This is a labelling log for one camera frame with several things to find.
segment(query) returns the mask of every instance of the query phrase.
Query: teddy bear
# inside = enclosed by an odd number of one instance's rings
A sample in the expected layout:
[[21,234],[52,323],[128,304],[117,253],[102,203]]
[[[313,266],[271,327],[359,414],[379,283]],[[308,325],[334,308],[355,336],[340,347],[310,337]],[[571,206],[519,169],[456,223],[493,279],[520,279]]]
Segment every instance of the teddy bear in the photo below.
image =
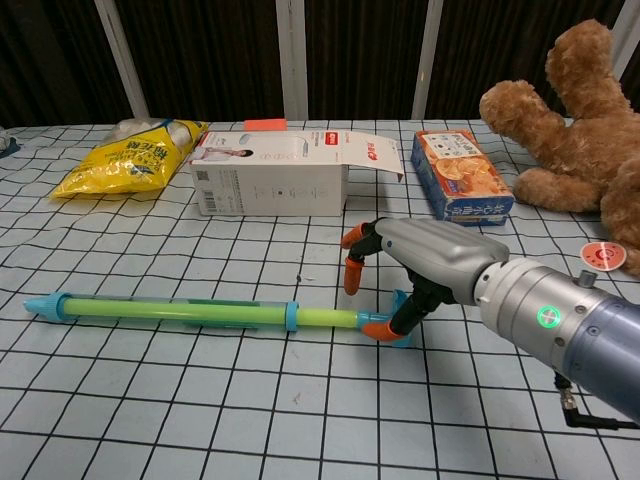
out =
[[563,33],[547,55],[547,79],[573,122],[566,126],[523,80],[503,81],[480,100],[495,133],[524,147],[540,167],[515,181],[524,203],[559,212],[600,212],[640,276],[640,114],[613,76],[611,32],[596,20]]

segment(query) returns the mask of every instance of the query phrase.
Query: green indicator light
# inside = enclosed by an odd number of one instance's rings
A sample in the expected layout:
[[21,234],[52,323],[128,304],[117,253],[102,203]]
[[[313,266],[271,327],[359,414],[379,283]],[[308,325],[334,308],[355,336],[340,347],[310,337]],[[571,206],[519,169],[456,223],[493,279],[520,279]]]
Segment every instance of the green indicator light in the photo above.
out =
[[545,305],[538,310],[538,323],[544,328],[554,328],[560,323],[560,310],[551,305]]

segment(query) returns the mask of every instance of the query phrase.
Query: yellow plastic bag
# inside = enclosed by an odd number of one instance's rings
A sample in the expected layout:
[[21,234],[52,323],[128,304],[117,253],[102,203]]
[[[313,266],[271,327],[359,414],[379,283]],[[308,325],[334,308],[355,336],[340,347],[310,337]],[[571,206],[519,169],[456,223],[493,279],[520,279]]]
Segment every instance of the yellow plastic bag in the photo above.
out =
[[51,196],[163,188],[206,129],[206,123],[186,120],[123,120]]

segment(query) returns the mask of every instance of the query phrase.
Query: grid tablecloth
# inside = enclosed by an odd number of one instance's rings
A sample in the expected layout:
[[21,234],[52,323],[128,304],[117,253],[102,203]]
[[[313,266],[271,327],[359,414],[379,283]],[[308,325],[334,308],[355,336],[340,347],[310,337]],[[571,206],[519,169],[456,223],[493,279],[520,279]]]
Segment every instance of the grid tablecloth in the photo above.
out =
[[[186,167],[160,192],[52,201],[111,126],[10,130],[22,148],[0,159],[0,479],[638,478],[640,435],[567,428],[551,370],[476,308],[439,308],[409,349],[338,329],[57,325],[23,310],[55,290],[388,310],[394,288],[410,289],[404,270],[371,258],[348,297],[339,239],[383,215],[432,216],[414,132],[471,129],[509,184],[533,165],[480,121],[290,122],[327,127],[400,141],[403,181],[350,169],[342,217],[202,217]],[[605,236],[597,217],[521,204],[481,231],[574,275],[580,247]],[[621,272],[597,286],[640,302]]]

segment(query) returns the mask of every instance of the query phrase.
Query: cardboard box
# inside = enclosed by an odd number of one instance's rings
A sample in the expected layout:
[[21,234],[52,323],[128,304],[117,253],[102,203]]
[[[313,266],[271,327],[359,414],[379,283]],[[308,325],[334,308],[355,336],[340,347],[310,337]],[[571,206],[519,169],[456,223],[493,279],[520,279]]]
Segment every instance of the cardboard box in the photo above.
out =
[[395,140],[340,130],[208,132],[189,162],[203,215],[339,216],[349,165],[404,174]]
[[439,220],[504,225],[513,195],[471,132],[416,132],[411,162]]

